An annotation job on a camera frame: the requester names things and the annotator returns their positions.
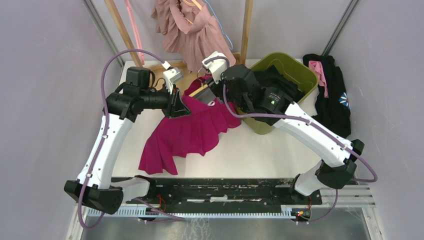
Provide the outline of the magenta pleated skirt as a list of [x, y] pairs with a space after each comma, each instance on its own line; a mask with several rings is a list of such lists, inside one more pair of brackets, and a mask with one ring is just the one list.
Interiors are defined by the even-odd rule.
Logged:
[[138, 169], [149, 175], [168, 172], [177, 175], [174, 157], [185, 158], [188, 154], [204, 156], [219, 143], [219, 135], [241, 125], [241, 120], [230, 112], [235, 110], [232, 103], [227, 107], [215, 99], [203, 103], [190, 95], [204, 84], [210, 75], [195, 79], [182, 95], [183, 103], [190, 115], [164, 117], [143, 148]]

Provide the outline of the black pleated skirt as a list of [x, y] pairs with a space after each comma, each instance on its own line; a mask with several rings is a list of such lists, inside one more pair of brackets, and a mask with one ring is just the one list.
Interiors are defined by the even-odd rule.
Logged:
[[305, 93], [298, 89], [297, 84], [280, 74], [275, 65], [253, 73], [262, 87], [275, 87], [289, 95], [297, 103], [305, 96]]

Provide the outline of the pink plastic hanger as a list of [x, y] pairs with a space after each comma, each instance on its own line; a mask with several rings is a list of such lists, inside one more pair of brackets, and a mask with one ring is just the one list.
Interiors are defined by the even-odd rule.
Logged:
[[130, 19], [132, 31], [133, 31], [133, 34], [134, 34], [134, 37], [135, 37], [136, 46], [137, 46], [138, 49], [141, 50], [143, 48], [143, 46], [142, 46], [142, 41], [141, 41], [141, 38], [140, 38], [139, 28], [138, 28], [137, 23], [136, 23], [135, 14], [133, 12], [130, 1], [124, 0], [124, 2], [125, 2], [125, 6], [126, 6], [126, 9], [127, 9], [129, 19]]

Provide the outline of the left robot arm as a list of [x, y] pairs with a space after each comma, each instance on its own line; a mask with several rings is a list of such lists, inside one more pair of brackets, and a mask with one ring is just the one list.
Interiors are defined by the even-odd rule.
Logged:
[[162, 89], [156, 90], [150, 86], [150, 81], [155, 79], [150, 69], [130, 67], [125, 81], [105, 99], [107, 112], [102, 116], [88, 160], [77, 178], [67, 180], [64, 185], [64, 191], [76, 202], [113, 215], [122, 203], [134, 198], [139, 197], [147, 204], [156, 200], [158, 191], [145, 177], [112, 182], [112, 173], [126, 136], [143, 110], [159, 109], [168, 118], [191, 114], [175, 85], [183, 77], [181, 71], [170, 67], [162, 77]]

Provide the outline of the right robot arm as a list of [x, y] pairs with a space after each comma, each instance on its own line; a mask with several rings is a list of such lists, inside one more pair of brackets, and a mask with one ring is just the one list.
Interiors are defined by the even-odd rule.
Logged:
[[347, 140], [309, 116], [289, 94], [294, 90], [276, 84], [260, 82], [253, 71], [239, 64], [227, 67], [209, 66], [212, 75], [209, 86], [223, 101], [231, 101], [245, 115], [289, 133], [314, 151], [320, 162], [295, 177], [289, 189], [289, 199], [302, 204], [314, 191], [324, 187], [342, 189], [354, 178], [356, 160], [364, 149], [360, 140]]

